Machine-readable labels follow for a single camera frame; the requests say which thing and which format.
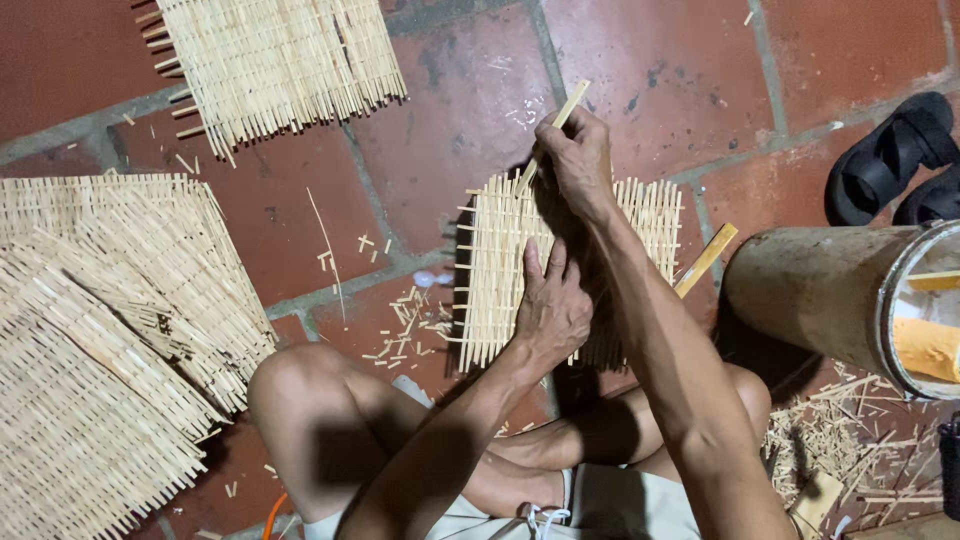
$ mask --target knee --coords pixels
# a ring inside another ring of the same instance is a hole
[[[740,400],[747,408],[750,422],[761,439],[770,423],[770,391],[763,380],[754,372],[733,364],[724,364],[727,374],[736,387]]]
[[[325,343],[300,343],[267,356],[247,386],[247,403],[251,409],[275,396],[315,394],[319,386],[343,378],[346,360]]]

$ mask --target person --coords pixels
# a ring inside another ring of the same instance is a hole
[[[647,257],[612,196],[607,126],[577,107],[568,137],[555,117],[536,130],[547,176],[603,259],[639,385],[494,438],[588,337],[592,302],[562,240],[545,271],[527,242],[513,339],[435,414],[328,345],[279,351],[250,408],[308,539],[797,537],[759,459],[766,386],[721,361]]]

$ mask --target white shorts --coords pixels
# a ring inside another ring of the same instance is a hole
[[[675,481],[607,465],[582,464],[570,485],[570,518],[553,525],[549,539],[641,538],[699,540],[684,487]],[[343,512],[304,524],[306,540],[332,540]],[[491,518],[463,495],[430,529],[427,540],[528,540],[535,534],[526,520]]]

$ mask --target black sandal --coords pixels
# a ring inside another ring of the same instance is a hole
[[[922,163],[960,161],[950,137],[953,109],[938,92],[911,96],[833,165],[824,200],[834,227],[866,225],[903,193]]]
[[[917,186],[894,214],[894,225],[920,225],[936,219],[960,219],[960,166]]]

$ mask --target floor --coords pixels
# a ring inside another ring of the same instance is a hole
[[[823,185],[840,153],[915,91],[937,89],[960,103],[960,5],[949,0],[380,4],[410,100],[342,126],[240,148],[235,169],[216,161],[202,137],[175,137],[197,118],[171,116],[167,98],[183,88],[182,80],[155,73],[153,64],[164,57],[151,54],[132,22],[155,9],[152,3],[8,6],[11,24],[0,34],[7,74],[0,95],[8,104],[0,175],[100,174],[110,167],[185,172],[176,156],[191,163],[198,157],[197,177],[213,188],[282,340],[322,334],[362,361],[360,355],[380,348],[378,331],[397,324],[388,304],[405,296],[413,272],[452,272],[464,190],[521,163],[536,121],[565,101],[579,79],[593,81],[587,107],[611,126],[615,174],[682,186],[682,266],[726,222],[741,231],[734,244],[771,227],[825,226]],[[337,254],[346,331],[334,276],[317,260],[325,243],[304,197],[307,187]],[[877,223],[889,223],[891,215],[886,211]],[[363,235],[375,247],[358,253]],[[371,249],[380,251],[373,262]],[[728,326],[718,307],[721,276],[722,263],[684,301],[711,331]],[[438,285],[430,294],[451,300]],[[384,380],[407,375],[439,399],[459,377],[446,369],[443,341],[432,331],[415,332],[424,350],[438,350],[416,369],[406,363],[389,370],[370,360],[364,366]],[[752,365],[771,386],[802,356],[745,335],[722,335],[721,352]],[[815,392],[833,381],[832,373],[828,360],[818,363],[776,397],[784,403],[791,394]],[[602,373],[577,393],[585,401],[631,382],[629,373]],[[537,387],[510,418],[510,431],[565,410],[569,403],[557,397],[563,392],[550,390]],[[891,415],[889,426],[912,430],[949,414],[948,405],[924,410]],[[263,468],[270,460],[247,419],[241,416],[204,449],[210,472],[134,537],[192,538],[198,529],[226,534],[266,518],[281,487]],[[236,497],[228,498],[223,486],[235,481]],[[835,513],[856,515],[862,511],[856,505]],[[289,504],[281,508],[290,511]]]

